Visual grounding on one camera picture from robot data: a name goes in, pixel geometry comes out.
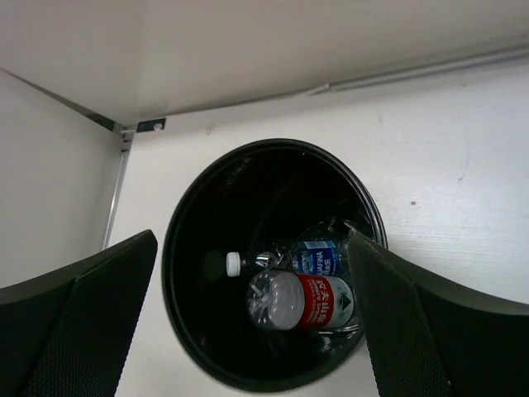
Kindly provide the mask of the clear bottle red label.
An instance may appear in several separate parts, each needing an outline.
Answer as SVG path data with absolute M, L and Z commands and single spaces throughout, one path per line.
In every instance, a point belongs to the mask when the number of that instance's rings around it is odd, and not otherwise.
M 358 323 L 353 289 L 335 276 L 263 271 L 249 283 L 246 307 L 265 330 L 338 331 Z

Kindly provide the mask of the clear bottle light blue label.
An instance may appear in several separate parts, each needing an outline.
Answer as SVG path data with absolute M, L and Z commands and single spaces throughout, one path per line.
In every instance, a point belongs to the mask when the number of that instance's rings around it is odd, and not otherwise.
M 348 279 L 347 245 L 354 229 L 353 222 L 331 217 L 308 228 L 298 238 L 256 242 L 246 251 L 226 254 L 226 273 L 238 277 L 277 269 Z

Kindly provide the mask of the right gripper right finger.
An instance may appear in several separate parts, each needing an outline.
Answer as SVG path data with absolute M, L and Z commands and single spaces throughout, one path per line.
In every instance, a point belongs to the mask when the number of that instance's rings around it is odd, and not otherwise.
M 350 271 L 381 396 L 526 396 L 528 306 L 455 283 L 360 233 Z

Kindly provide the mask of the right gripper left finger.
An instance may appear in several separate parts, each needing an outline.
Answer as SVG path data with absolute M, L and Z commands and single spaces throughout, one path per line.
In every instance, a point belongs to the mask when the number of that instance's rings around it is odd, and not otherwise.
M 1 290 L 3 396 L 113 396 L 155 265 L 145 230 Z

